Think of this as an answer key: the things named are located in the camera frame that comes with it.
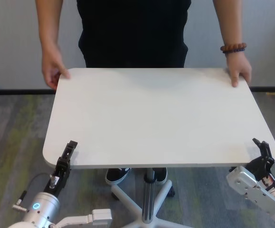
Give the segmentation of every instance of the wall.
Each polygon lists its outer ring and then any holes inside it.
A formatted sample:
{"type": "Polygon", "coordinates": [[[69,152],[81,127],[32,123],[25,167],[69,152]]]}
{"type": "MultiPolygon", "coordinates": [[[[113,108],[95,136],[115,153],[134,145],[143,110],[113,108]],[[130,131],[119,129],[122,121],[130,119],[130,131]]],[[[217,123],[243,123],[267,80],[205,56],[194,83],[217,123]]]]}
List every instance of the wall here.
{"type": "MultiPolygon", "coordinates": [[[[184,39],[186,67],[226,67],[212,1],[193,0],[184,39]]],[[[252,86],[275,86],[275,0],[243,0],[243,40],[253,68],[252,86]]]]}
{"type": "MultiPolygon", "coordinates": [[[[81,30],[76,1],[65,0],[59,44],[69,68],[84,67],[78,48],[81,30]]],[[[45,88],[35,1],[0,0],[0,89],[45,88]]]]}
{"type": "MultiPolygon", "coordinates": [[[[253,67],[251,85],[275,86],[275,1],[244,0],[243,12],[246,55],[253,67]]],[[[65,0],[59,44],[68,68],[84,66],[77,46],[80,33],[76,1],[65,0]]],[[[189,47],[186,67],[226,66],[212,1],[192,1],[184,37],[189,47]]],[[[34,1],[0,0],[0,89],[47,88],[40,65],[34,1]]]]}

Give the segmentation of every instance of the sneaker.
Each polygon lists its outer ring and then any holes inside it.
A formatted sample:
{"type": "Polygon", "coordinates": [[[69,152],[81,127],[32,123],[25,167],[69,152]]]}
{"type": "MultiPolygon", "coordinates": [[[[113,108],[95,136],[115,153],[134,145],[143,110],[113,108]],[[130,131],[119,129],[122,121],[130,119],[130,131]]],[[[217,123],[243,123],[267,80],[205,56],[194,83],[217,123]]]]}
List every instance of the sneaker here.
{"type": "Polygon", "coordinates": [[[157,184],[163,185],[167,181],[167,168],[162,169],[155,169],[156,175],[157,175],[157,184]]]}
{"type": "Polygon", "coordinates": [[[106,183],[116,185],[121,183],[128,175],[131,168],[108,169],[106,174],[106,183]]]}

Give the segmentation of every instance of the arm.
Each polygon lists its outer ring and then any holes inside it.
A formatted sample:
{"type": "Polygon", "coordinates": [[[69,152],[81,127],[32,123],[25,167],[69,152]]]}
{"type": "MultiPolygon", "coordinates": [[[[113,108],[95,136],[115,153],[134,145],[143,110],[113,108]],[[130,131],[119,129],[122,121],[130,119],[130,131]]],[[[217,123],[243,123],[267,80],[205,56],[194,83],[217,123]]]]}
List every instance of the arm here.
{"type": "MultiPolygon", "coordinates": [[[[213,2],[224,44],[242,43],[242,1],[213,0],[213,2]]],[[[239,74],[250,82],[252,68],[243,52],[227,54],[226,61],[234,87],[238,85],[239,74]]]]}
{"type": "Polygon", "coordinates": [[[57,44],[63,0],[36,0],[39,38],[42,48],[57,44]]]}
{"type": "Polygon", "coordinates": [[[58,47],[59,19],[63,0],[36,0],[39,38],[42,47],[42,73],[47,85],[57,89],[60,74],[69,78],[58,47]]]}

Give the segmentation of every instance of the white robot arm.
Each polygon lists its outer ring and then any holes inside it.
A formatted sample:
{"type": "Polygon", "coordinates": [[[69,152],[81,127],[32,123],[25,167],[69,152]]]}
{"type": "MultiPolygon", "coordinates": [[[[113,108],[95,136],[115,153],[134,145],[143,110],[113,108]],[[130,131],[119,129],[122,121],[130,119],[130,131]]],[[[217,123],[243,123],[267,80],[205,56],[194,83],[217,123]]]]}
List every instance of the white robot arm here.
{"type": "Polygon", "coordinates": [[[26,191],[23,192],[13,209],[25,213],[22,222],[15,223],[9,228],[62,228],[71,225],[92,224],[110,227],[112,216],[110,209],[93,210],[87,216],[66,217],[59,223],[53,221],[57,215],[60,203],[57,199],[60,191],[65,187],[70,173],[70,158],[77,142],[70,141],[61,157],[59,157],[55,170],[50,176],[43,192],[36,195],[31,205],[26,209],[20,206],[26,191]]]}
{"type": "Polygon", "coordinates": [[[261,156],[246,167],[233,169],[227,181],[231,188],[264,210],[275,222],[275,178],[271,173],[274,159],[266,142],[253,141],[259,147],[261,156]]]}

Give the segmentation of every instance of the white sole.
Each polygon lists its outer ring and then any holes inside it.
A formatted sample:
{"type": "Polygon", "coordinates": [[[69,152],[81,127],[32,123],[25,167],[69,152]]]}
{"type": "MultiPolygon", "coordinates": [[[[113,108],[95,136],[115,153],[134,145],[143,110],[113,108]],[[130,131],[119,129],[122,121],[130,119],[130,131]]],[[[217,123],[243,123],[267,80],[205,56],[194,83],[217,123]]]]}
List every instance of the white sole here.
{"type": "Polygon", "coordinates": [[[106,177],[105,177],[106,183],[107,183],[108,185],[110,185],[110,186],[117,185],[117,184],[121,183],[121,182],[128,176],[128,174],[130,173],[130,171],[131,171],[131,168],[129,168],[129,171],[128,171],[121,179],[119,179],[119,180],[117,180],[117,181],[115,181],[115,182],[111,182],[111,181],[109,181],[109,180],[107,179],[107,173],[108,173],[108,171],[107,171],[106,177]]]}
{"type": "Polygon", "coordinates": [[[168,170],[166,170],[166,177],[165,177],[165,179],[164,179],[163,181],[157,181],[157,184],[158,184],[158,185],[163,185],[163,184],[165,184],[166,181],[167,181],[167,176],[168,176],[168,170]]]}

